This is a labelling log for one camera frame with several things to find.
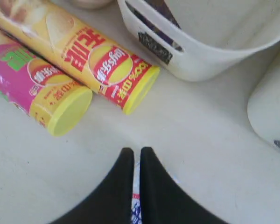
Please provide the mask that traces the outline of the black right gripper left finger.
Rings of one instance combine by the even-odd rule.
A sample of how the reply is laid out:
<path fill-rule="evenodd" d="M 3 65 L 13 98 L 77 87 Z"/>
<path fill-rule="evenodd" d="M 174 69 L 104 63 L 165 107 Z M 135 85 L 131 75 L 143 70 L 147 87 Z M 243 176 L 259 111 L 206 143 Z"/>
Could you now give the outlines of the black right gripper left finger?
<path fill-rule="evenodd" d="M 103 181 L 76 207 L 53 224 L 129 224 L 134 152 L 125 147 Z"/>

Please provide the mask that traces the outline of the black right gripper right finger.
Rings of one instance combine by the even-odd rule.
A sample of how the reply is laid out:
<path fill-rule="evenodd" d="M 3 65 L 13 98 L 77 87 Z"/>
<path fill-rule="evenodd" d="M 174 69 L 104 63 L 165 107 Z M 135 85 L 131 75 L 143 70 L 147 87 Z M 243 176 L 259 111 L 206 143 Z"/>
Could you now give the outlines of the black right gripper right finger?
<path fill-rule="evenodd" d="M 140 153 L 140 205 L 144 224 L 225 224 L 171 178 L 154 150 Z"/>

